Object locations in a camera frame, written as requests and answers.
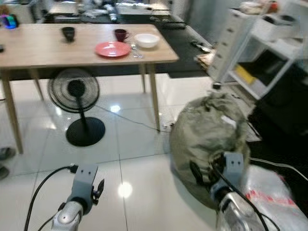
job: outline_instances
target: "table leg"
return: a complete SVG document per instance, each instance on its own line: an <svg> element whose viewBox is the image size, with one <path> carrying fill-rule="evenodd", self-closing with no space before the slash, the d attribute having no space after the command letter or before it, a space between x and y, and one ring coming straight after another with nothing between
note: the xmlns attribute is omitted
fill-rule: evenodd
<svg viewBox="0 0 308 231"><path fill-rule="evenodd" d="M40 84L39 84L39 72L37 69L35 68L31 68L31 69L28 69L28 72L31 76L31 78L34 80L34 84L38 90L38 93L39 93L39 96L40 96L40 99L42 101L44 101L44 96L43 96L43 93L42 93L42 89L40 88Z"/></svg>
<svg viewBox="0 0 308 231"><path fill-rule="evenodd" d="M142 79L142 87L143 87L143 93L145 93L145 64L139 64L139 72L141 74L141 79Z"/></svg>
<svg viewBox="0 0 308 231"><path fill-rule="evenodd" d="M156 129L158 132L160 132L158 99L157 99L156 79L155 79L155 64L148 64L148 68L150 72L150 82L151 82L152 100L153 100L154 114L156 121Z"/></svg>
<svg viewBox="0 0 308 231"><path fill-rule="evenodd" d="M20 135L18 120L16 116L16 109L15 109L11 86L10 86L10 71L9 70L1 71L1 78L2 78L2 84L3 84L3 91L4 91L5 99L6 99L6 107L7 107L9 117L10 117L10 123L13 129L13 133L15 136L17 149L18 149L18 152L22 154L24 150L23 150L23 144L21 141L21 135Z"/></svg>

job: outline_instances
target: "black cup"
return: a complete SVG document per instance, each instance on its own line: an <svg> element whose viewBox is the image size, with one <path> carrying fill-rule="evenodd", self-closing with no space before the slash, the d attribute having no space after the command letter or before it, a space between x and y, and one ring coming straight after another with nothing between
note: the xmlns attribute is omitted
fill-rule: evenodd
<svg viewBox="0 0 308 231"><path fill-rule="evenodd" d="M62 27L61 30L62 30L62 33L65 36L67 42L74 41L75 28L73 28L71 26L67 26L67 27Z"/></svg>

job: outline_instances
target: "wooden table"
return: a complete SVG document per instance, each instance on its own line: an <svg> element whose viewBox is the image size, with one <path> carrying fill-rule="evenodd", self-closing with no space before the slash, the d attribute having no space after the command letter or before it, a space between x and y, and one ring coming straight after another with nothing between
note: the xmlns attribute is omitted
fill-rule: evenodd
<svg viewBox="0 0 308 231"><path fill-rule="evenodd" d="M0 29L0 44L5 51L0 53L0 71L7 111L15 136L18 151L23 153L23 145L10 87L10 70L28 69L42 100L39 85L38 68L45 67L76 67L93 65L130 65L138 64L145 92L144 78L146 65L150 74L152 99L157 130L160 129L158 100L155 80L155 64L175 62L179 58L162 37L154 25L116 25L116 24L70 24L76 30L75 41L66 43L60 31L67 24L24 24L19 28ZM157 47L140 49L144 58L134 58L132 53L124 58L107 59L94 53L95 46L100 42L114 41L113 30L126 29L130 32L130 40L139 33L151 33L161 37Z"/></svg>

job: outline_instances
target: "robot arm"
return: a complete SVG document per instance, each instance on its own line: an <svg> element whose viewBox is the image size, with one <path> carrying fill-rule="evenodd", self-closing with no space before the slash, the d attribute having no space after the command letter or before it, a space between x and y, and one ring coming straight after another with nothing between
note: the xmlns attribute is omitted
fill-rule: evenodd
<svg viewBox="0 0 308 231"><path fill-rule="evenodd" d="M76 171L72 193L63 209L52 219L51 231L77 231L84 215L88 214L93 204L97 205L104 189L104 180L94 191L93 182L97 166L80 165Z"/></svg>
<svg viewBox="0 0 308 231"><path fill-rule="evenodd" d="M244 173L242 154L225 152L211 164L216 166L232 185L239 186ZM254 209L237 192L234 192L220 175L215 174L214 169L209 173L212 183L204 184L197 164L191 162L190 166L197 183L206 186L211 199L218 204L217 229L219 231L265 230Z"/></svg>

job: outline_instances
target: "white tile floor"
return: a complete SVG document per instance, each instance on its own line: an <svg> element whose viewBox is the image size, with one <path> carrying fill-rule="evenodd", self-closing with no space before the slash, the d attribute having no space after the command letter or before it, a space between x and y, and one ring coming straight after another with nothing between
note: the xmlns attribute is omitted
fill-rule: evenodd
<svg viewBox="0 0 308 231"><path fill-rule="evenodd" d="M164 130L169 128L163 125L176 120L188 101L206 96L212 83L209 77L170 79L167 74L159 74L156 78ZM98 106L109 109L119 105L120 115L155 127L148 78L147 93L142 93L140 76L98 80ZM101 119L106 135L91 147L74 147L66 141L65 130L78 115L54 106L48 97L47 80L40 82L45 102L39 100L32 81L11 83L25 151L2 162L11 173L0 181L0 230L21 231L34 186L48 171L70 163L96 163L99 171L95 183L105 178L100 203L83 218L80 231L215 230L215 212L194 199L170 171L168 133L157 134L94 107L86 115ZM3 146L15 147L15 143L5 105L0 103L0 147ZM46 183L35 203L29 231L36 231L66 200L73 177L63 171ZM119 196L122 183L132 188L127 198Z"/></svg>

